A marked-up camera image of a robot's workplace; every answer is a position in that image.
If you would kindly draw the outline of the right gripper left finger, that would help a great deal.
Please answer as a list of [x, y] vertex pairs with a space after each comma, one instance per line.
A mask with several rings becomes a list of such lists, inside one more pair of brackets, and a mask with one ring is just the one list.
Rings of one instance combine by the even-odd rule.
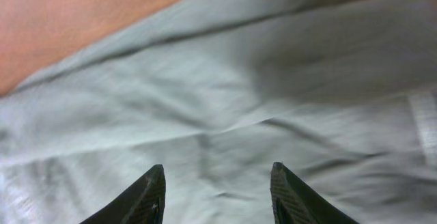
[[162, 224], [165, 193], [164, 167], [154, 165], [81, 224]]

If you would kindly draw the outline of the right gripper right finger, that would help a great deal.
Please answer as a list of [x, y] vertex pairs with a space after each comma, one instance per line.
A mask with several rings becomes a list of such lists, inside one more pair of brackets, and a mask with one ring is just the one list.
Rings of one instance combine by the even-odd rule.
[[275, 162], [272, 166], [270, 193], [276, 224], [358, 224], [327, 202], [283, 163]]

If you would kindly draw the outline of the grey shorts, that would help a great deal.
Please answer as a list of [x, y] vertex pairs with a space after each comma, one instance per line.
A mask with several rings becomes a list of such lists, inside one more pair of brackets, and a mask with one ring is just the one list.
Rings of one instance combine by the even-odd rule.
[[185, 0], [1, 99], [1, 222], [152, 165], [166, 223], [272, 223], [282, 162], [359, 223], [436, 222], [436, 0]]

